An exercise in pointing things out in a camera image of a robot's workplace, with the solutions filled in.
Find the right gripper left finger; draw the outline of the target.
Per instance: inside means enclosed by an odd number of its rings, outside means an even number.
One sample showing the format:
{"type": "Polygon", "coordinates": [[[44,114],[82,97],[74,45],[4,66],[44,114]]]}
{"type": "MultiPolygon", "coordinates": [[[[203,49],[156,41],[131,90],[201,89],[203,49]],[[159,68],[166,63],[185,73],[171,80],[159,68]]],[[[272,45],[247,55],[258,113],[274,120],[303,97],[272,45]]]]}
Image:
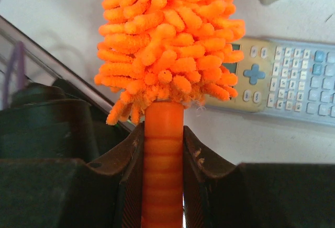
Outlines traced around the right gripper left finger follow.
{"type": "Polygon", "coordinates": [[[140,227],[144,125],[99,158],[2,159],[1,227],[140,227]]]}

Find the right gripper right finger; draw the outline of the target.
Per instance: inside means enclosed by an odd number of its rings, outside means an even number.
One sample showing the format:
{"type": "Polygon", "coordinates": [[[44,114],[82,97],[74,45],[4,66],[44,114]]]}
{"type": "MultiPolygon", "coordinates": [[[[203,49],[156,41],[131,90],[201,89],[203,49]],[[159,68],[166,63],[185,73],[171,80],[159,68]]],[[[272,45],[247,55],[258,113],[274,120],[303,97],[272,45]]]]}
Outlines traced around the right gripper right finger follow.
{"type": "Polygon", "coordinates": [[[334,227],[334,165],[240,163],[183,136],[187,227],[334,227]]]}

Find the orange microfiber duster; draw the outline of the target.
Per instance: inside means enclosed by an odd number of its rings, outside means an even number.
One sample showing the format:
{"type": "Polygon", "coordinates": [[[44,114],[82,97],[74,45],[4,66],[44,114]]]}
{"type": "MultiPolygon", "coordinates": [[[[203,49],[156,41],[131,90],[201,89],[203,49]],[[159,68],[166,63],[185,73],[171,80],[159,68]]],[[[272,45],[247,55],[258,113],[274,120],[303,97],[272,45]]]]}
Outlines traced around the orange microfiber duster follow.
{"type": "Polygon", "coordinates": [[[104,0],[94,81],[119,93],[106,122],[144,121],[142,227],[183,225],[184,110],[206,96],[236,98],[225,64],[245,23],[233,0],[104,0]]]}

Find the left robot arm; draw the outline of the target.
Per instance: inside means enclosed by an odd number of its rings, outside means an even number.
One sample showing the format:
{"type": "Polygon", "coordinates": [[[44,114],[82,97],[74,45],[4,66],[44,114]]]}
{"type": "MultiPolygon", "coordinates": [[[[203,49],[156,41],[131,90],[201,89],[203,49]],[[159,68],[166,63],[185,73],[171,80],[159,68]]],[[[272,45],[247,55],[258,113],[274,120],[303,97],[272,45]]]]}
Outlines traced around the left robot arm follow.
{"type": "Polygon", "coordinates": [[[90,162],[129,131],[105,123],[106,113],[70,83],[31,83],[1,111],[1,158],[80,158],[90,162]]]}

